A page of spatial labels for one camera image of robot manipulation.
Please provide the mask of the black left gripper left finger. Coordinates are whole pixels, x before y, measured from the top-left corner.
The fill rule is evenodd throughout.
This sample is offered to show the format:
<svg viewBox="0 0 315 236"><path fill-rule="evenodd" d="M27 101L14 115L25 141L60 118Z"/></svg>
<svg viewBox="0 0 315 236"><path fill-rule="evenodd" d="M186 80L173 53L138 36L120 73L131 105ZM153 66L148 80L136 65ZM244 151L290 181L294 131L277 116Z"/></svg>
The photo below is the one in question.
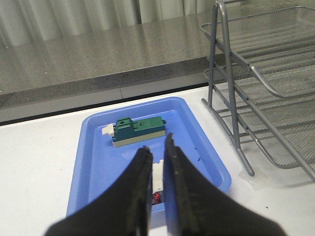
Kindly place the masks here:
<svg viewBox="0 0 315 236"><path fill-rule="evenodd" d="M55 223L47 236L146 236L152 208L153 155L139 148L118 179L97 199Z"/></svg>

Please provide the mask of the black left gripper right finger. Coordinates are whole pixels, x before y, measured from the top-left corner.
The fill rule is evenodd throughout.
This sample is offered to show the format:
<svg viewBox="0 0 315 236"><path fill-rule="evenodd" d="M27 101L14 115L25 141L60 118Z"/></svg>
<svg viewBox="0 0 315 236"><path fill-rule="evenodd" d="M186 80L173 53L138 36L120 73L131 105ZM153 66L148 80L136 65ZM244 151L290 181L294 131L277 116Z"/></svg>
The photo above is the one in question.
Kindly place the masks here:
<svg viewBox="0 0 315 236"><path fill-rule="evenodd" d="M243 207L212 185L165 140L163 187L170 236L284 236L276 222Z"/></svg>

